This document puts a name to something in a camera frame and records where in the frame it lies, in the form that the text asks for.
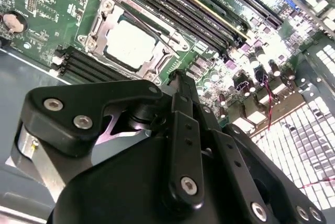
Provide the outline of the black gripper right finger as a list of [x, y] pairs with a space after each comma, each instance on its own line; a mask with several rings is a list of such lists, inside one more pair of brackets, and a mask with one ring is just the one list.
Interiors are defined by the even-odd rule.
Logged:
[[183, 87], [200, 126], [200, 146], [209, 148], [219, 175], [216, 193], [228, 193], [235, 223], [326, 223], [315, 204], [233, 124], [221, 128], [199, 102], [195, 81], [183, 74]]

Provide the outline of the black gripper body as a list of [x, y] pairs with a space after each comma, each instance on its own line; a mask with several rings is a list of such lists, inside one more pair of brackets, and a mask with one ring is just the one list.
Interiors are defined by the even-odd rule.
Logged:
[[[205, 197], [200, 209], [170, 201], [166, 173], [173, 154], [179, 165], [202, 166]], [[172, 144], [148, 138], [77, 175], [61, 193], [49, 223], [247, 223], [232, 186], [214, 159], [190, 138]]]

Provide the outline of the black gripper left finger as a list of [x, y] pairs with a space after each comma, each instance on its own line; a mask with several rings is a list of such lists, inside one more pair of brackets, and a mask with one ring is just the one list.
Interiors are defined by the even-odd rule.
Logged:
[[[35, 88], [27, 93], [15, 136], [19, 169], [41, 182], [55, 205], [77, 175], [148, 138], [172, 144], [190, 138], [200, 146], [195, 106], [175, 70], [172, 94], [147, 80]], [[204, 203], [203, 167], [179, 165], [173, 154], [166, 173], [170, 201], [187, 210]]]

